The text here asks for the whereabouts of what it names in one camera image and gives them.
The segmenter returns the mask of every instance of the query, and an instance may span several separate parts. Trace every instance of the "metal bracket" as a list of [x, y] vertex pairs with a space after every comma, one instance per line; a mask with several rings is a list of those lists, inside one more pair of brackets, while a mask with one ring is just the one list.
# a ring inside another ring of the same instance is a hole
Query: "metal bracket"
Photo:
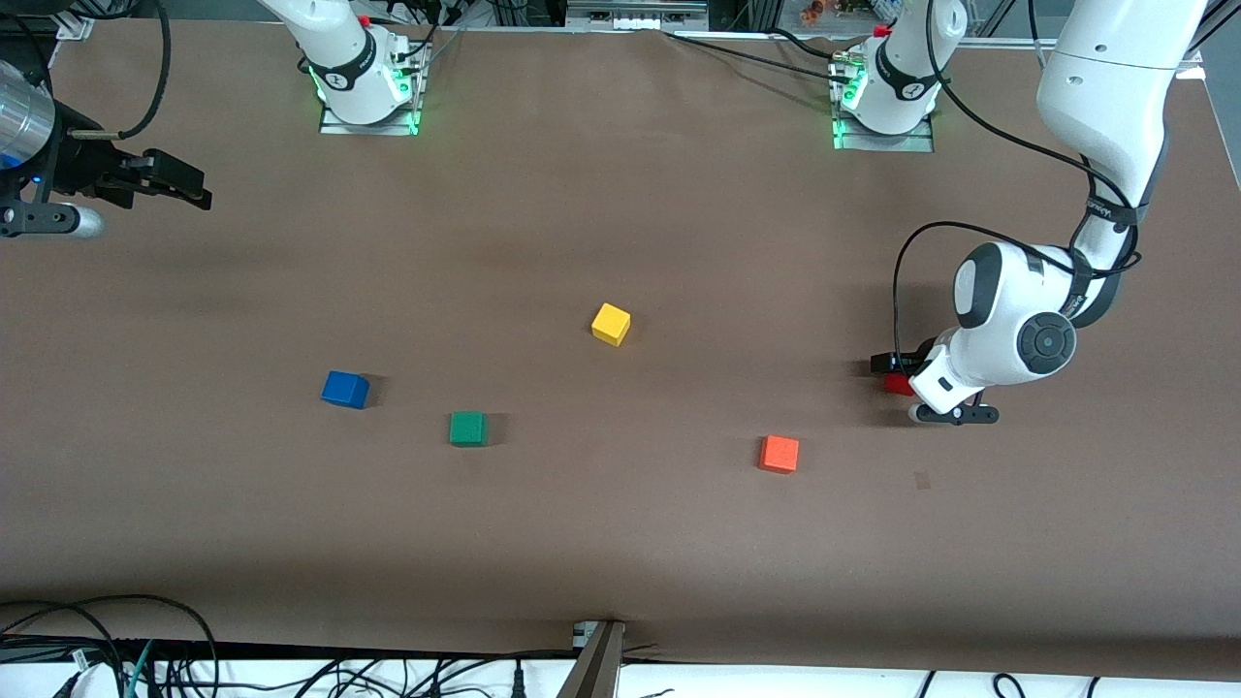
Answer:
[[623, 645], [624, 623], [599, 621], [556, 698], [614, 698]]
[[68, 11], [56, 12], [52, 21], [56, 22], [56, 41], [84, 41], [94, 26], [94, 20]]

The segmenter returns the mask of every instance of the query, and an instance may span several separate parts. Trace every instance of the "brown table surface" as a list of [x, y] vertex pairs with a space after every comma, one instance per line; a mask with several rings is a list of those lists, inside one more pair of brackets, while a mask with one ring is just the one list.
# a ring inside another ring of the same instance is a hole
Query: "brown table surface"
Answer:
[[[158, 37], [101, 24], [57, 97], [132, 124]], [[933, 155], [838, 152], [820, 81], [654, 32], [467, 34], [403, 139], [318, 135], [280, 26], [174, 40], [133, 149], [215, 209], [0, 246], [5, 597], [160, 592], [227, 641], [511, 651], [611, 616], [668, 659], [1241, 678], [1241, 197], [1200, 82], [1075, 360], [988, 390], [997, 426], [920, 428], [861, 369], [900, 243], [943, 217], [1064, 242], [1078, 173], [951, 107]], [[1055, 143], [1029, 52], [952, 67]], [[911, 345], [978, 242], [915, 246]], [[586, 329], [604, 301], [619, 349]], [[377, 405], [321, 402], [331, 369]], [[499, 443], [448, 446], [453, 410]], [[802, 440], [794, 476], [755, 468], [767, 433]]]

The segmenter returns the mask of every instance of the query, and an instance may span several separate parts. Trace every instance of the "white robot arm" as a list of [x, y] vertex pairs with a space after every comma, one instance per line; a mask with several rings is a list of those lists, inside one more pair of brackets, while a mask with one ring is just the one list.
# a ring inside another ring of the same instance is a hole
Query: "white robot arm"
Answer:
[[913, 359], [910, 385], [931, 410], [946, 415], [988, 386], [1059, 371], [1073, 356], [1077, 329], [1107, 312], [1119, 284], [1109, 272], [1133, 252], [1158, 179], [1164, 98], [1205, 5], [1078, 0], [1039, 83], [1039, 114], [1116, 191], [1092, 178], [1069, 247], [1035, 247], [1047, 260], [987, 242], [958, 267], [959, 327]]
[[349, 0], [258, 1], [293, 32], [324, 102], [341, 120], [371, 124], [412, 98], [396, 79], [410, 65], [410, 40], [379, 25], [364, 27]]

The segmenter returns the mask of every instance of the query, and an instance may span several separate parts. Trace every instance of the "wooden block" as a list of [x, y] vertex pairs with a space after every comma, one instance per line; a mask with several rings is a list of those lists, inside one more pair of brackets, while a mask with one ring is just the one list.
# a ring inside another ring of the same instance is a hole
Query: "wooden block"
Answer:
[[453, 412], [448, 419], [448, 442], [458, 448], [486, 446], [486, 415]]
[[611, 303], [604, 303], [591, 323], [591, 333], [613, 347], [620, 347], [628, 332], [629, 313]]
[[787, 436], [772, 435], [763, 438], [758, 467], [781, 474], [797, 472], [797, 443], [795, 438]]

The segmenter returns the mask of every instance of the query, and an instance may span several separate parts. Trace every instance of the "cube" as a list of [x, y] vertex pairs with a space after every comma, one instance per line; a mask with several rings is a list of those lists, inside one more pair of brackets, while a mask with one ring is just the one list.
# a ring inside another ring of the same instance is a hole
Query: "cube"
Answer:
[[448, 442], [458, 448], [486, 446], [486, 415], [453, 412], [448, 419]]
[[320, 397], [324, 402], [361, 410], [370, 389], [370, 381], [357, 374], [328, 371], [328, 381], [323, 384]]
[[629, 313], [611, 303], [604, 303], [591, 323], [591, 334], [613, 347], [620, 347], [629, 332]]
[[797, 440], [787, 436], [768, 436], [763, 438], [763, 448], [758, 455], [761, 469], [789, 474], [797, 472]]

